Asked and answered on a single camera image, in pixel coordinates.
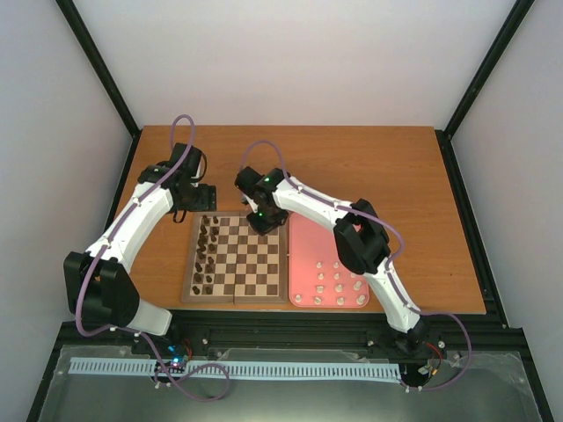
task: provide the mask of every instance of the white cable tray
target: white cable tray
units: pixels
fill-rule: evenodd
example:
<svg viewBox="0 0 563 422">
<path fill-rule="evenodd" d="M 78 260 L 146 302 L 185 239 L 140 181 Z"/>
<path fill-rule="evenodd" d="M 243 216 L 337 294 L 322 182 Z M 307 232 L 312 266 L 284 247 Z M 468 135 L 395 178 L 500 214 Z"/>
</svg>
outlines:
<svg viewBox="0 0 563 422">
<path fill-rule="evenodd" d="M 192 360 L 181 377 L 192 369 L 210 363 Z M 392 363 L 301 363 L 301 362 L 258 362 L 219 361 L 229 371 L 233 380 L 252 381 L 375 381 L 398 382 L 400 373 L 397 364 Z M 77 375 L 125 375 L 153 376 L 157 361 L 142 359 L 71 358 L 69 374 Z M 192 375 L 193 378 L 224 378 L 216 367 L 206 367 Z"/>
</svg>

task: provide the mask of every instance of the chessboard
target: chessboard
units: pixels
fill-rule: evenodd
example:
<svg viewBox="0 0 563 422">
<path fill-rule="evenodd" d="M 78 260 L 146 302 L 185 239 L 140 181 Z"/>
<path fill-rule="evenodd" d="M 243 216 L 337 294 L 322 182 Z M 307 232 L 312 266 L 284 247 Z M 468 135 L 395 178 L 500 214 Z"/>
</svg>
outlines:
<svg viewBox="0 0 563 422">
<path fill-rule="evenodd" d="M 194 213 L 182 302 L 288 300 L 287 229 L 259 236 L 246 214 Z"/>
</svg>

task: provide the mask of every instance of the white wall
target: white wall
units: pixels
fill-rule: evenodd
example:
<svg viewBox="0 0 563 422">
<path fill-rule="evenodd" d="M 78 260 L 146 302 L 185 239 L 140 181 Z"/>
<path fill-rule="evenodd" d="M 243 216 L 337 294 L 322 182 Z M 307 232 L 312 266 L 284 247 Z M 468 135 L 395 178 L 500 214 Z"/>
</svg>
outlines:
<svg viewBox="0 0 563 422">
<path fill-rule="evenodd" d="M 0 3 L 0 420 L 25 420 L 62 320 L 62 261 L 103 229 L 128 136 L 55 2 Z"/>
<path fill-rule="evenodd" d="M 536 2 L 454 137 L 511 325 L 563 420 L 563 2 Z"/>
<path fill-rule="evenodd" d="M 445 127 L 514 0 L 77 0 L 139 124 Z"/>
</svg>

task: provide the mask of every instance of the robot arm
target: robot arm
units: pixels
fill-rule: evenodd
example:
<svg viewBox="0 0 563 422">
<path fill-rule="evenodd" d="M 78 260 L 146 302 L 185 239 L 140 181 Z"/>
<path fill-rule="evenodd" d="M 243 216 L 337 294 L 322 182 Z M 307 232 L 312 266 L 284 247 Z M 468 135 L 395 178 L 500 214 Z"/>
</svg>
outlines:
<svg viewBox="0 0 563 422">
<path fill-rule="evenodd" d="M 408 296 L 392 263 L 389 264 L 389 270 L 386 269 L 390 250 L 387 245 L 389 237 L 384 228 L 341 209 L 350 207 L 377 216 L 366 200 L 356 203 L 336 200 L 311 189 L 294 177 L 288 181 L 280 169 L 263 176 L 246 167 L 238 174 L 235 185 L 242 192 L 244 202 L 252 208 L 252 213 L 247 216 L 249 223 L 262 235 L 285 223 L 288 211 L 303 215 L 331 230 L 340 261 L 351 272 L 363 275 L 381 302 L 389 326 L 401 333 L 419 329 L 417 324 L 420 315 L 413 311 L 418 308 Z M 313 193 L 322 201 L 303 191 Z M 387 271 L 391 272 L 402 298 L 390 283 Z"/>
<path fill-rule="evenodd" d="M 187 211 L 216 209 L 216 188 L 199 183 L 201 158 L 205 161 L 205 156 L 194 147 L 171 177 L 146 194 L 178 162 L 185 148 L 178 143 L 168 161 L 147 167 L 128 204 L 106 232 L 85 253 L 71 252 L 64 260 L 72 313 L 76 313 L 78 294 L 93 258 L 105 248 L 84 297 L 83 318 L 159 336 L 167 333 L 172 314 L 141 299 L 129 273 L 136 254 L 164 215 L 173 213 L 173 220 L 182 222 Z"/>
</svg>

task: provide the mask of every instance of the black metal frame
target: black metal frame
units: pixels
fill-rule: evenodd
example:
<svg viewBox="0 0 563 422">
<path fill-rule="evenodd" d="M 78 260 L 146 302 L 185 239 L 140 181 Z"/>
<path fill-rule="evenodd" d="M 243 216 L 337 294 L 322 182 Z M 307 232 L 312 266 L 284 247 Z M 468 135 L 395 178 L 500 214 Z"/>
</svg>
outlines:
<svg viewBox="0 0 563 422">
<path fill-rule="evenodd" d="M 86 56 L 107 90 L 110 99 L 121 116 L 123 123 L 132 136 L 131 148 L 121 174 L 113 205 L 107 219 L 108 226 L 115 217 L 125 180 L 135 155 L 141 131 L 128 110 L 123 97 L 93 39 L 80 18 L 72 0 L 56 0 L 70 27 L 77 36 Z M 494 282 L 485 248 L 472 212 L 471 203 L 465 191 L 464 181 L 459 171 L 456 155 L 451 140 L 461 125 L 465 115 L 489 75 L 499 61 L 503 51 L 514 36 L 518 26 L 533 5 L 534 0 L 517 0 L 508 14 L 492 46 L 489 48 L 475 77 L 463 95 L 448 126 L 436 130 L 436 139 L 444 167 L 448 173 L 451 190 L 457 205 L 457 211 L 464 228 L 465 238 L 472 256 L 472 262 L 479 281 L 479 286 L 486 305 L 485 315 L 460 316 L 464 322 L 475 350 L 514 351 L 520 353 L 536 398 L 543 420 L 553 420 L 545 394 L 537 376 L 536 367 L 531 358 L 530 349 L 521 329 L 508 328 L 499 292 Z M 354 351 L 370 358 L 388 358 L 405 364 L 411 360 L 402 355 L 389 355 L 389 350 L 382 350 L 375 341 L 388 330 L 385 316 L 382 314 L 339 314 L 332 313 L 284 313 L 284 312 L 233 312 L 233 311 L 173 311 L 174 320 L 180 322 L 190 332 L 194 353 L 216 356 L 216 352 L 232 347 L 274 347 L 274 348 L 324 348 Z M 430 323 L 441 333 L 449 350 L 463 350 L 464 336 L 457 324 L 446 317 L 434 316 Z M 374 340 L 373 346 L 368 342 Z M 47 394 L 48 385 L 53 376 L 55 364 L 62 346 L 65 345 L 132 345 L 138 352 L 147 352 L 143 343 L 134 343 L 131 336 L 124 332 L 104 332 L 95 338 L 82 338 L 74 324 L 64 323 L 55 342 L 43 380 L 33 402 L 28 421 L 39 418 L 40 410 Z"/>
</svg>

